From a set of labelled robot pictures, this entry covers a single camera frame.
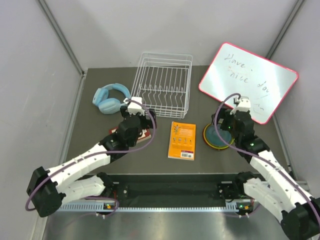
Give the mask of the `dark green ceramic plate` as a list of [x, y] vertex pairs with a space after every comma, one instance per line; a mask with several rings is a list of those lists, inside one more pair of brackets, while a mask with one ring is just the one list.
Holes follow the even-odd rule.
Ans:
[[218, 136], [218, 133], [225, 142], [228, 142], [229, 144], [232, 143], [233, 138], [231, 134], [226, 130], [220, 129], [220, 125], [217, 126], [217, 131], [216, 131], [215, 127], [210, 124], [204, 131], [204, 137], [207, 140], [207, 142], [214, 147], [217, 147], [217, 148], [227, 147], [227, 145]]

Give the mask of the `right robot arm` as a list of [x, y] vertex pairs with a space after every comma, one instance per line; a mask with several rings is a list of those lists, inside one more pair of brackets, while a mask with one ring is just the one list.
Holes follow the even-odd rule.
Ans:
[[255, 134], [249, 109], [220, 107], [212, 115], [212, 125], [231, 134], [232, 148], [268, 183], [264, 185], [251, 172], [242, 172], [235, 179], [234, 194], [258, 200], [278, 220], [290, 240], [319, 236], [319, 198], [300, 187], [278, 163], [269, 146]]

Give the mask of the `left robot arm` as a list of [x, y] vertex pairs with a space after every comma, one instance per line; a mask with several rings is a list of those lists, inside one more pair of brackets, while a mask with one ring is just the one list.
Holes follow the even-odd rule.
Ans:
[[156, 112], [152, 108], [134, 109], [128, 104], [121, 106], [120, 112], [123, 121], [117, 129], [92, 148], [58, 166], [48, 169], [41, 166], [33, 171], [26, 190], [28, 212], [36, 211], [44, 218], [75, 200], [115, 196], [114, 182], [106, 173], [85, 176], [137, 152], [136, 144], [143, 131], [157, 128]]

